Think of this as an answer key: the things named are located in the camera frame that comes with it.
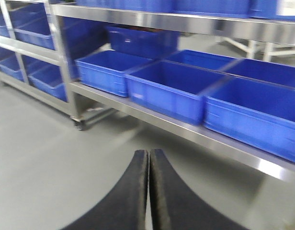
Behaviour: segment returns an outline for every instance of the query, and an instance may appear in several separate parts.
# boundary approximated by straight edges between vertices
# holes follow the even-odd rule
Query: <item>metal shelf edge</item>
[[[0,47],[30,56],[32,58],[36,58],[41,61],[45,61],[53,65],[60,66],[58,52],[51,49],[35,46],[4,36],[0,36]]]
[[[47,94],[33,86],[30,86],[22,81],[19,81],[3,72],[0,72],[0,81],[44,102],[45,104],[70,115],[69,104],[50,94]]]
[[[58,16],[295,45],[295,22],[124,11],[64,3],[53,4],[52,8]]]
[[[121,98],[78,82],[71,83],[70,88],[77,94],[101,102],[116,110],[197,143],[213,151],[221,158],[238,161],[280,180],[295,183],[295,164],[272,154],[233,140],[202,126],[192,126],[149,110],[131,102],[128,98]]]

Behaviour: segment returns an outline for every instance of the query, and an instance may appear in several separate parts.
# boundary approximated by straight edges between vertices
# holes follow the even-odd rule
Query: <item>shelf leg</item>
[[[272,58],[272,52],[274,50],[274,43],[267,42],[266,47],[263,54],[263,60],[270,62]]]
[[[247,58],[249,58],[249,59],[254,59],[255,58],[256,45],[257,45],[256,41],[249,40],[249,48],[248,48],[248,51],[247,51]]]

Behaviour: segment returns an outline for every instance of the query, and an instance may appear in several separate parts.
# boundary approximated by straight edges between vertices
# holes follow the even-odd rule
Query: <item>caster wheel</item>
[[[74,126],[77,130],[83,131],[85,130],[85,121],[74,121]]]

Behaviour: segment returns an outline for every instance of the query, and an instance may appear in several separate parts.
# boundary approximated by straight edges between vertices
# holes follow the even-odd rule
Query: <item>crate label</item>
[[[278,0],[277,15],[295,16],[295,0]]]

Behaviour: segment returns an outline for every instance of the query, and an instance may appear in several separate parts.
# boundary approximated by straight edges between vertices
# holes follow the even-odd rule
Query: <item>storage rack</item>
[[[210,149],[215,155],[223,159],[238,161],[280,180],[295,183],[295,164],[293,163],[208,130],[202,126],[192,126],[146,109],[131,102],[127,98],[121,98],[82,85],[80,82],[72,81],[71,62],[68,50],[64,47],[64,35],[61,34],[60,30],[60,28],[62,28],[61,17],[74,17],[109,23],[152,27],[163,30],[295,45],[295,22],[124,11],[76,6],[74,3],[57,3],[54,2],[54,0],[37,2],[45,3],[56,51],[16,41],[12,36],[11,38],[0,36],[0,46],[19,54],[28,55],[51,64],[59,65],[62,70],[63,81],[66,84],[68,103],[62,102],[62,106],[62,104],[60,104],[61,102],[58,103],[58,99],[45,95],[32,86],[28,84],[24,85],[24,83],[18,82],[3,73],[0,73],[1,81],[71,115],[71,118],[79,128],[84,125],[83,122],[85,119],[82,116],[83,109],[80,108],[81,103],[78,101],[79,95],[82,95],[195,142]],[[0,0],[0,3],[2,9],[4,9],[6,5],[5,0]],[[7,24],[9,23],[11,25],[9,17],[6,17],[5,20]]]

